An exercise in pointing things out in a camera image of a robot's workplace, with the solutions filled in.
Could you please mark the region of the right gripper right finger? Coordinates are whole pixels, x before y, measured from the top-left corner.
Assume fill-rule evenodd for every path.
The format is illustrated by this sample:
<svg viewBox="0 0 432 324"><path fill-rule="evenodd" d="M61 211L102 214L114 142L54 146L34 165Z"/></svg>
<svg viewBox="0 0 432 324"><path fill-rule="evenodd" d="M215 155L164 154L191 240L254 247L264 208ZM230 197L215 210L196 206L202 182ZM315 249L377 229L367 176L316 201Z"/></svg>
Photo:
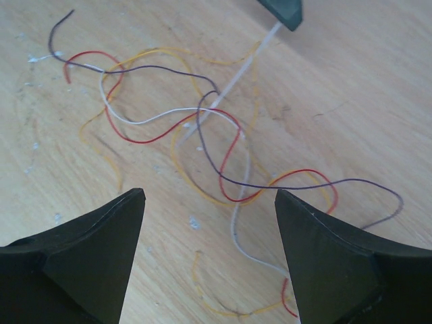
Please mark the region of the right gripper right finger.
<svg viewBox="0 0 432 324"><path fill-rule="evenodd" d="M430 323L431 251L279 190L275 211L302 323Z"/></svg>

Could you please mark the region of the white zip tie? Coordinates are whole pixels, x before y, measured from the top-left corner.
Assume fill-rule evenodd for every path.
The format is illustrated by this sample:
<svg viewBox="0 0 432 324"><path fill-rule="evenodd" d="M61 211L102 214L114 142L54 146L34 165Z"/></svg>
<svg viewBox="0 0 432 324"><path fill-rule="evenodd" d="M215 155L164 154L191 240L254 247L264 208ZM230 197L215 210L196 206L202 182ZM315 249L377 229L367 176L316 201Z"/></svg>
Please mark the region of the white zip tie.
<svg viewBox="0 0 432 324"><path fill-rule="evenodd" d="M283 26L281 22L276 22L272 29L267 33L267 35L264 37L264 39L260 42L258 47L249 55L249 57L246 59L246 61L243 63L242 67L237 71L237 73L234 75L234 77L229 81L227 86L221 91L221 94L218 95L218 97L212 102L210 108L214 109L219 106L219 104L222 102L222 100L229 94L229 92L233 89L233 87L236 85L236 83L239 81L239 79L243 76L243 74L247 71L247 69L252 64L254 58L256 55L258 55L268 44L268 42L275 36L277 31ZM196 121L196 124L191 127L190 130L187 131L187 133L182 137L182 139L176 144L178 148L180 148L195 131L198 131L198 128L200 125L210 116L211 112L206 111L200 120Z"/></svg>

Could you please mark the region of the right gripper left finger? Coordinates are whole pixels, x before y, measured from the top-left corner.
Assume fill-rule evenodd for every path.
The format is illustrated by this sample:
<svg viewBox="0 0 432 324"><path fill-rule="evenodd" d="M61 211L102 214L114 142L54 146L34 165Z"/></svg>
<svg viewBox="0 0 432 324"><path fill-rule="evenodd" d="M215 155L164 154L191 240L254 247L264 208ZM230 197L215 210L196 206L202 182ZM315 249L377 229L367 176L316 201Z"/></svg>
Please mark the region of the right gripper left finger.
<svg viewBox="0 0 432 324"><path fill-rule="evenodd" d="M133 188L1 247L1 322L119 323L145 200Z"/></svg>

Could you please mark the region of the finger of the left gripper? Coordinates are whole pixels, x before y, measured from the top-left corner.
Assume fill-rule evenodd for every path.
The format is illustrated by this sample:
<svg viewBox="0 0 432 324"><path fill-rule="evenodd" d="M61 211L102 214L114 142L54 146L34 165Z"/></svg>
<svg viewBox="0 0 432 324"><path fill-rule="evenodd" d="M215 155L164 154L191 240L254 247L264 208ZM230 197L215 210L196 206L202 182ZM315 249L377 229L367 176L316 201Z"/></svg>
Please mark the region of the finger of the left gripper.
<svg viewBox="0 0 432 324"><path fill-rule="evenodd" d="M258 0L288 30L294 32L303 21L302 0Z"/></svg>

